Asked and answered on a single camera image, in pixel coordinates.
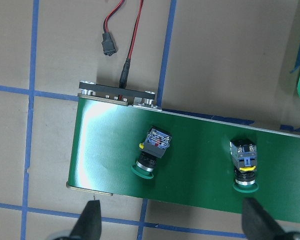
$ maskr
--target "black wire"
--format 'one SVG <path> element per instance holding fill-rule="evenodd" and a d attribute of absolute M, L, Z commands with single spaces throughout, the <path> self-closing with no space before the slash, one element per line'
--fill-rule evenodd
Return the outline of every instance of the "black wire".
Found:
<path fill-rule="evenodd" d="M 109 16 L 109 18 L 108 18 L 108 20 L 119 10 L 119 8 L 121 8 L 121 6 L 125 3 L 125 1 L 126 0 L 123 0 L 122 2 L 121 2 L 121 4 L 119 5 L 119 7 L 115 10 L 115 11 L 113 11 L 111 14 L 110 14 L 110 16 Z M 104 19 L 104 21 L 103 21 L 103 31 L 104 31 L 104 33 L 106 33 L 107 32 L 107 30 L 106 30 L 106 19 L 107 19 L 107 17 L 108 16 L 106 16 L 106 18 Z"/>

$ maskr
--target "blue grid line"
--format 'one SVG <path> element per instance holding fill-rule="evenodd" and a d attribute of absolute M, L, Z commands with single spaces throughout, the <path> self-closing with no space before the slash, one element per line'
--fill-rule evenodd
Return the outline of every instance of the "blue grid line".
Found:
<path fill-rule="evenodd" d="M 25 95 L 29 94 L 28 89 L 12 87 L 12 86 L 2 86 L 2 85 L 0 85 L 0 91 L 8 92 L 8 93 L 14 93 L 14 94 L 25 94 Z"/>
<path fill-rule="evenodd" d="M 142 200 L 141 212 L 140 212 L 140 220 L 138 223 L 138 233 L 136 236 L 136 240 L 141 240 L 144 232 L 145 219 L 146 219 L 146 211 L 147 211 L 148 199 L 144 198 Z"/>
<path fill-rule="evenodd" d="M 169 230 L 169 231 L 189 233 L 189 234 L 202 234 L 202 235 L 246 239 L 246 236 L 243 233 L 204 230 L 204 229 L 170 226 L 170 225 L 155 224 L 155 223 L 148 223 L 148 222 L 146 222 L 144 226 L 147 228 L 155 228 L 155 229 Z"/>
<path fill-rule="evenodd" d="M 26 229 L 27 229 L 28 192 L 29 192 L 28 169 L 30 167 L 32 126 L 33 126 L 33 119 L 34 119 L 38 17 L 39 17 L 39 0 L 33 0 L 29 92 L 28 92 L 29 105 L 28 105 L 28 115 L 27 115 L 27 123 L 26 123 L 20 240 L 26 240 Z"/>
<path fill-rule="evenodd" d="M 60 99 L 60 100 L 69 100 L 78 102 L 78 96 L 61 94 L 61 93 L 53 93 L 47 91 L 34 91 L 34 95 L 37 97 L 51 98 L 51 99 Z"/>
<path fill-rule="evenodd" d="M 106 223 L 124 224 L 124 225 L 132 225 L 132 226 L 143 226 L 143 227 L 147 227 L 147 228 L 162 229 L 162 230 L 169 230 L 169 231 L 176 231 L 176 232 L 183 232 L 183 233 L 190 233 L 190 234 L 201 234 L 201 235 L 242 238 L 242 239 L 245 238 L 245 235 L 242 233 L 204 230 L 204 229 L 197 229 L 197 228 L 188 228 L 188 227 L 180 227 L 180 226 L 172 226 L 172 225 L 145 222 L 147 199 L 143 200 L 142 206 L 143 207 L 141 207 L 142 214 L 140 214 L 140 221 L 126 220 L 126 219 L 112 218 L 112 217 L 102 217 L 102 221 L 106 222 Z M 22 206 L 11 205 L 11 204 L 6 204 L 6 203 L 0 203 L 0 208 L 10 209 L 10 210 L 18 210 L 18 211 L 23 210 Z M 46 209 L 35 208 L 35 207 L 27 207 L 26 210 L 29 213 L 45 214 L 45 215 L 67 217 L 67 218 L 74 218 L 74 219 L 78 219 L 80 217 L 80 214 L 78 214 L 78 213 L 46 210 Z"/>
<path fill-rule="evenodd" d="M 18 211 L 21 211 L 21 210 L 22 210 L 22 207 L 21 207 L 21 206 L 11 205 L 11 204 L 6 204 L 6 203 L 0 203 L 0 208 L 1 208 L 1 209 L 18 210 Z"/>
<path fill-rule="evenodd" d="M 172 30 L 173 30 L 173 27 L 174 27 L 176 6 L 177 6 L 177 0 L 171 0 L 169 16 L 168 16 L 168 23 L 167 23 L 167 26 L 166 26 L 166 33 L 165 33 L 165 40 L 164 40 L 164 47 L 163 47 L 163 54 L 162 54 L 162 61 L 161 61 L 161 70 L 160 70 L 160 76 L 159 76 L 158 91 L 157 91 L 157 96 L 156 96 L 156 104 L 159 107 L 161 107 L 162 97 L 163 97 L 163 94 L 164 94 L 166 71 L 167 71 L 167 65 L 168 65 L 168 57 L 169 57 L 170 42 L 171 42 L 171 37 L 172 37 Z"/>

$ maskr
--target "black connector plug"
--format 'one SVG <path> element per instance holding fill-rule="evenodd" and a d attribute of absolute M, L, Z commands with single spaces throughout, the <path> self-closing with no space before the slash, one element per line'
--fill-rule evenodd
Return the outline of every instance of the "black connector plug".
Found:
<path fill-rule="evenodd" d="M 117 52 L 114 41 L 112 41 L 111 35 L 109 32 L 102 34 L 102 47 L 104 55 L 111 56 Z"/>
<path fill-rule="evenodd" d="M 129 68 L 130 68 L 130 59 L 127 58 L 123 65 L 123 69 L 122 69 L 120 81 L 119 81 L 119 88 L 121 88 L 121 89 L 125 89 L 127 86 Z"/>

